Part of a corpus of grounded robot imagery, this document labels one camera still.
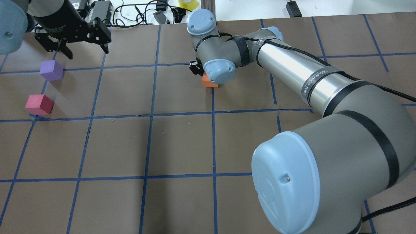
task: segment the black connector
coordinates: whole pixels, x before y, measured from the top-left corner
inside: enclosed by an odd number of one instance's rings
[[[302,13],[300,13],[299,7],[297,6],[295,1],[290,1],[286,4],[287,12],[289,13],[290,17],[302,17]]]
[[[159,0],[158,2],[156,2],[156,11],[166,11],[166,4],[168,4],[168,0]]]

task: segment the blue cap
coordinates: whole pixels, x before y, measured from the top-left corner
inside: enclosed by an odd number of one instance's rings
[[[214,59],[205,63],[204,71],[212,83],[222,84],[235,76],[235,64],[226,59]]]
[[[201,36],[211,32],[215,28],[217,21],[211,11],[198,9],[189,14],[186,24],[191,35]]]
[[[26,13],[10,0],[0,1],[0,55],[20,48],[27,29]]]
[[[277,27],[275,26],[264,27],[264,28],[260,28],[259,30],[263,30],[263,29],[271,31],[279,40],[283,41],[283,34]]]
[[[304,232],[319,207],[318,166],[306,141],[282,132],[262,143],[251,160],[254,187],[270,223],[283,234]]]

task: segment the yellow object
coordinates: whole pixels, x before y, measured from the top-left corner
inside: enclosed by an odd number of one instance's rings
[[[198,2],[196,0],[179,0],[179,6],[188,10],[195,10]]]

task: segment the white floor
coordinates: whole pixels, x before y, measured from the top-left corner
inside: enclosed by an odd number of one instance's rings
[[[179,6],[180,0],[168,0],[173,6]],[[111,0],[114,7],[120,6],[122,0]],[[124,4],[148,3],[149,0],[124,0]],[[286,10],[288,0],[216,0],[217,20],[254,20],[268,18],[287,18]],[[416,11],[416,0],[296,0],[303,16],[326,15],[357,15],[387,12]],[[134,7],[124,7],[123,15],[135,18],[137,15]],[[148,22],[157,24],[153,18],[153,12],[148,14]],[[166,11],[165,15],[172,22],[172,13]],[[126,25],[135,24],[123,20]]]

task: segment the block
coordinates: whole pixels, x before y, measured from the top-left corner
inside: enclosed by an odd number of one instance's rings
[[[44,94],[29,95],[25,109],[34,115],[49,115],[54,102]]]
[[[47,81],[62,80],[64,68],[56,60],[46,61],[40,65],[40,75]]]
[[[218,88],[218,84],[212,83],[206,72],[202,75],[202,86],[204,88]]]

